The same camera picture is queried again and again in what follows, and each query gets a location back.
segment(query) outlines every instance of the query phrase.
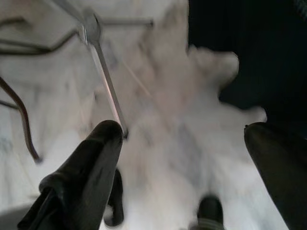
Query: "white marble floor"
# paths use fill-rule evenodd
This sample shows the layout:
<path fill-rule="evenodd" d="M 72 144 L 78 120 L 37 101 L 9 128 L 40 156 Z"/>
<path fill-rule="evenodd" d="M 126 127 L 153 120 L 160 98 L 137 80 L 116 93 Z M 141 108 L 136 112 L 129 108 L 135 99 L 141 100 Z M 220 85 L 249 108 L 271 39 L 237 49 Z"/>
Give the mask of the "white marble floor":
<path fill-rule="evenodd" d="M 228 229 L 286 230 L 243 141 L 244 126 L 264 120 L 265 114 L 218 102 L 219 87 L 234 76 L 238 61 L 233 54 L 209 50 L 186 54 L 186 1 L 74 3 L 105 17 L 156 21 L 152 30 L 107 29 L 104 40 L 130 128 L 118 162 L 126 217 L 118 229 L 187 229 L 199 199 L 214 193 L 223 203 Z M 43 1 L 0 4 L 0 19 L 23 15 L 32 23 L 1 31 L 0 37 L 52 44 L 75 25 Z M 112 115 L 91 56 L 77 38 L 45 57 L 0 57 L 0 74 L 24 100 L 34 144 L 44 158 L 41 165 L 33 163 L 19 114 L 0 107 L 0 212 L 6 212 L 30 204 L 40 180 Z M 7 98 L 3 91 L 0 98 Z"/>

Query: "curved metal pipe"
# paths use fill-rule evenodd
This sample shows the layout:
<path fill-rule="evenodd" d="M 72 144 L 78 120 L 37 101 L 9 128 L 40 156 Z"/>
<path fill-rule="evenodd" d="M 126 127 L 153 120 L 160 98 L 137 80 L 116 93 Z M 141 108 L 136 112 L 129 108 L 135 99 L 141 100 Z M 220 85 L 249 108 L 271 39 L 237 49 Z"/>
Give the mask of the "curved metal pipe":
<path fill-rule="evenodd" d="M 40 163 L 42 159 L 37 154 L 37 151 L 34 148 L 34 145 L 32 143 L 31 138 L 31 131 L 30 131 L 30 124 L 29 124 L 29 117 L 27 110 L 20 99 L 20 97 L 15 93 L 15 91 L 5 82 L 5 80 L 0 76 L 0 87 L 3 88 L 3 90 L 14 100 L 16 103 L 18 110 L 20 112 L 22 122 L 23 122 L 23 128 L 24 128 L 24 139 L 25 143 L 27 145 L 27 148 L 32 155 L 35 163 Z"/>

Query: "black boot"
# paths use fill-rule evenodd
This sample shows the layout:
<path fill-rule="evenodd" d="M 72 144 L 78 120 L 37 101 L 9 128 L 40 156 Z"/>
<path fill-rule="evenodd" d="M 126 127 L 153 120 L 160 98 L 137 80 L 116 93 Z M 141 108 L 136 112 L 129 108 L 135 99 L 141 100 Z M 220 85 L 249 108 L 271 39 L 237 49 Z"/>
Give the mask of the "black boot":
<path fill-rule="evenodd" d="M 118 169 L 115 171 L 112 192 L 108 201 L 108 205 L 112 208 L 113 215 L 109 218 L 104 218 L 105 224 L 108 227 L 116 227 L 124 221 L 123 211 L 123 184 L 121 175 Z"/>
<path fill-rule="evenodd" d="M 223 208 L 220 200 L 212 195 L 204 197 L 197 212 L 198 225 L 190 230 L 223 230 Z"/>

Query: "shoe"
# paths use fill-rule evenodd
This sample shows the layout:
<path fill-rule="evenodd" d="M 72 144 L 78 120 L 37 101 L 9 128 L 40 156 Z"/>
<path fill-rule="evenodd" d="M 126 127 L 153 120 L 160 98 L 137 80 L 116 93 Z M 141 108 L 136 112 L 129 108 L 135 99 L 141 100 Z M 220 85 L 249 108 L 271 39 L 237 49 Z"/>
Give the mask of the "shoe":
<path fill-rule="evenodd" d="M 111 207 L 113 215 L 111 217 L 104 218 L 105 225 L 108 227 L 117 227 L 124 221 L 123 211 L 123 184 L 121 175 L 118 169 L 115 171 L 114 182 L 112 192 L 108 201 L 108 206 Z"/>

